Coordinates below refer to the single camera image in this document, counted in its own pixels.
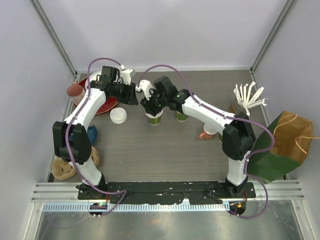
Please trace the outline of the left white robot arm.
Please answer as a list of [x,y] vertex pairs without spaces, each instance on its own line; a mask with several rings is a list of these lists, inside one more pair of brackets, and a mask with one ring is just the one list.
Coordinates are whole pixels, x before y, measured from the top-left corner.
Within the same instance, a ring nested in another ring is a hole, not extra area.
[[107,194],[108,187],[93,163],[88,127],[109,98],[126,105],[138,105],[136,85],[132,82],[134,75],[132,68],[103,66],[99,74],[87,78],[85,95],[75,110],[52,126],[55,155],[75,169],[82,183],[89,188],[89,194],[97,200]]

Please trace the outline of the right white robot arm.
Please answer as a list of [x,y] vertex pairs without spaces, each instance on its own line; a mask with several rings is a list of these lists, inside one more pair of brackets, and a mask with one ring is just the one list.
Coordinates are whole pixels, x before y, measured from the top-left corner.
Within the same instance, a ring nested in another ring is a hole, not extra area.
[[245,161],[256,140],[246,114],[225,112],[201,101],[187,89],[177,90],[167,76],[159,77],[153,83],[141,80],[135,90],[144,94],[140,103],[152,118],[157,118],[163,108],[168,107],[203,122],[203,130],[208,135],[219,133],[222,136],[222,151],[228,157],[225,195],[236,198],[243,193],[248,181]]

